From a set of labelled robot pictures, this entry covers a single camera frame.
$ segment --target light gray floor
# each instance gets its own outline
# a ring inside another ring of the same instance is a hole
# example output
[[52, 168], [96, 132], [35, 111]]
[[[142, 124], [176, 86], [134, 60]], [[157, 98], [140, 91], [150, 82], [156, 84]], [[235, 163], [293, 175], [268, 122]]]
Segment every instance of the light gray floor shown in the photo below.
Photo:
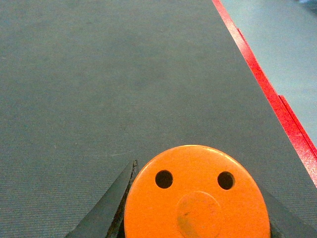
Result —
[[222, 0], [270, 82], [317, 145], [317, 17], [292, 0]]

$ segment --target orange circular plate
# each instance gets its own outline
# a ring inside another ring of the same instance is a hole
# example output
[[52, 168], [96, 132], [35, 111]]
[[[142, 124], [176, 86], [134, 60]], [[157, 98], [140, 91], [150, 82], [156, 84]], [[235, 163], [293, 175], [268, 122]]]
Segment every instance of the orange circular plate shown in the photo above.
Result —
[[140, 171], [124, 214], [127, 238], [269, 238], [261, 192], [237, 161], [186, 145], [157, 155]]

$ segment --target red edge strip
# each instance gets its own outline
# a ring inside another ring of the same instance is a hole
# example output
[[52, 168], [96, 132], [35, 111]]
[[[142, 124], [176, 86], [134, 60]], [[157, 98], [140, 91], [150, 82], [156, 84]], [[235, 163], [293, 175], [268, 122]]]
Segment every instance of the red edge strip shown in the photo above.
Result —
[[234, 25], [220, 0], [212, 0], [241, 54], [282, 124], [286, 134], [317, 187], [317, 149], [283, 96], [279, 96], [256, 60], [241, 31]]

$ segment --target round hole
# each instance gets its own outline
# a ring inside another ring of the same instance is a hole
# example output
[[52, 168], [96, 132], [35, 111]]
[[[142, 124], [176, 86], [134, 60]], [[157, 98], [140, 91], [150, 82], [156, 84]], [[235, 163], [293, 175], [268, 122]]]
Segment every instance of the round hole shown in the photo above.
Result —
[[229, 172], [222, 172], [218, 176], [218, 184], [225, 190], [229, 190], [234, 186], [234, 177]]
[[162, 170], [157, 173], [155, 177], [155, 183], [160, 188], [169, 188], [173, 183], [173, 175], [170, 173], [170, 171]]

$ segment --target gray conveyor belt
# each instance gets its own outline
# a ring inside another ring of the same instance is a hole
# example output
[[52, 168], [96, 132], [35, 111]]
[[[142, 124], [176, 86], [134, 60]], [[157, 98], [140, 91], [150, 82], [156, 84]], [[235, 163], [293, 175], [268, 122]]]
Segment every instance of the gray conveyor belt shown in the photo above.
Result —
[[317, 189], [210, 0], [0, 3], [0, 237], [63, 237], [128, 161], [238, 160], [317, 228]]

